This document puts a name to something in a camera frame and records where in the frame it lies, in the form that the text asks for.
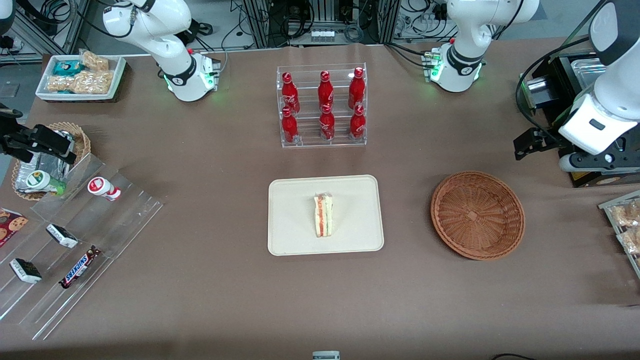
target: table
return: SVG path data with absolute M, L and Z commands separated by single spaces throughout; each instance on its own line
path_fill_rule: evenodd
M 350 45 L 232 53 L 220 90 L 194 103 L 167 91 L 150 57 L 127 59 L 132 81 L 116 104 L 36 100 L 30 125 L 79 124 L 94 154 L 165 207 L 48 340 L 0 325 L 0 350 L 12 359 L 309 359 L 333 349 L 345 360 L 637 358 L 640 313 L 620 304 L 637 304 L 638 280 L 597 208 L 637 187 L 572 189 L 553 151 L 513 156 L 529 127 L 513 100 L 517 77 L 560 43 L 495 42 L 463 94 L 426 84 L 383 46 Z M 367 146 L 282 149 L 276 67 L 359 61 L 369 69 Z M 431 194 L 462 170 L 501 178 L 522 201 L 527 229 L 508 257 L 461 258 L 433 229 Z M 380 251 L 268 252 L 270 182 L 356 174 L 378 179 Z M 29 214 L 8 178 L 0 194 Z

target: yogurt bottle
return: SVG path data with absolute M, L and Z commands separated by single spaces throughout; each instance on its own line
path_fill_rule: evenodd
M 113 186 L 113 184 L 101 176 L 96 176 L 91 179 L 86 189 L 94 195 L 107 198 L 108 201 L 115 201 L 122 195 L 119 187 Z
M 62 196 L 67 189 L 65 182 L 51 177 L 42 170 L 36 170 L 27 176 L 27 186 L 41 192 L 55 193 L 55 196 Z

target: wicker basket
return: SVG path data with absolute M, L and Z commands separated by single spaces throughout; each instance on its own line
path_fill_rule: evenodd
M 431 198 L 431 219 L 448 246 L 475 260 L 507 256 L 524 235 L 518 197 L 484 172 L 459 172 L 444 179 Z
M 76 154 L 76 162 L 80 161 L 85 155 L 91 152 L 91 141 L 87 135 L 82 131 L 82 128 L 78 125 L 75 125 L 71 122 L 57 122 L 55 124 L 47 125 L 48 128 L 52 130 L 64 130 L 68 131 L 74 137 L 74 154 Z M 11 184 L 15 191 L 15 179 L 18 176 L 18 171 L 20 170 L 20 161 L 15 162 L 15 166 L 13 167 L 13 172 L 11 175 Z M 30 201 L 38 201 L 44 197 L 45 192 L 36 192 L 36 193 L 20 193 L 15 191 L 19 197 L 22 197 L 25 200 Z

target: white tray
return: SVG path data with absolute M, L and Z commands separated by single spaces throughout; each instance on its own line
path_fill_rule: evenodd
M 53 75 L 53 68 L 59 61 L 78 60 L 80 55 L 54 55 L 51 56 L 47 67 L 44 69 L 44 74 L 40 78 L 40 83 L 36 89 L 36 96 L 42 100 L 50 101 L 101 101 L 113 99 L 118 90 L 118 84 L 120 84 L 120 78 L 124 73 L 124 68 L 127 65 L 127 60 L 120 55 L 101 55 L 103 58 L 109 60 L 109 70 L 113 71 L 113 80 L 109 91 L 106 94 L 65 94 L 58 92 L 50 92 L 47 90 L 47 83 L 49 82 L 49 76 Z
M 333 234 L 316 237 L 314 196 L 333 195 Z M 275 256 L 378 251 L 385 244 L 371 175 L 281 179 L 269 185 L 269 252 Z

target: red bottle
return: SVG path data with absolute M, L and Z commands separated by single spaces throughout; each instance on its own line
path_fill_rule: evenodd
M 364 131 L 367 126 L 367 119 L 364 118 L 364 107 L 356 105 L 354 114 L 351 117 L 351 126 L 349 127 L 349 137 L 352 140 L 361 140 L 364 137 Z
M 333 105 L 333 85 L 331 85 L 331 81 L 329 80 L 329 72 L 327 70 L 323 70 L 320 72 L 318 100 L 320 107 L 322 107 L 322 105 L 324 104 Z
M 363 75 L 364 69 L 361 67 L 357 67 L 353 71 L 353 79 L 349 85 L 349 109 L 353 109 L 357 104 L 362 104 L 365 88 Z
M 323 140 L 333 140 L 335 136 L 335 117 L 331 113 L 331 104 L 322 105 L 322 115 L 320 115 L 320 137 Z
M 298 143 L 300 135 L 298 134 L 298 123 L 296 118 L 291 115 L 290 108 L 282 109 L 282 130 L 284 131 L 284 140 L 288 143 Z
M 291 80 L 291 73 L 285 72 L 282 74 L 282 98 L 284 99 L 284 106 L 288 106 L 296 113 L 300 112 L 300 99 L 298 98 L 298 88 L 293 84 Z

